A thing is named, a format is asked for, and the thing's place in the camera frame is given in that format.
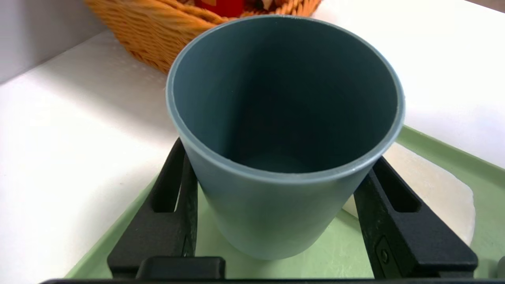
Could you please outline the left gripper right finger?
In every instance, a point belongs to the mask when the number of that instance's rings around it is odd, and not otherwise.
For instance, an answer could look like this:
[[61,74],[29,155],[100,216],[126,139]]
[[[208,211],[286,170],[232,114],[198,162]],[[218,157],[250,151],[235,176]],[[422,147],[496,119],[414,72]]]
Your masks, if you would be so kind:
[[477,255],[385,158],[354,194],[375,278],[472,278]]

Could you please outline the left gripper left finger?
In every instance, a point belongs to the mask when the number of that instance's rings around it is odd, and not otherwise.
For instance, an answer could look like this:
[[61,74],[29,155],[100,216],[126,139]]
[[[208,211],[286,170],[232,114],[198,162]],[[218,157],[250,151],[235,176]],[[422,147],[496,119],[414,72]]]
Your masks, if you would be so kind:
[[155,256],[193,257],[197,238],[197,179],[176,140],[144,203],[107,258],[114,277],[135,277]]

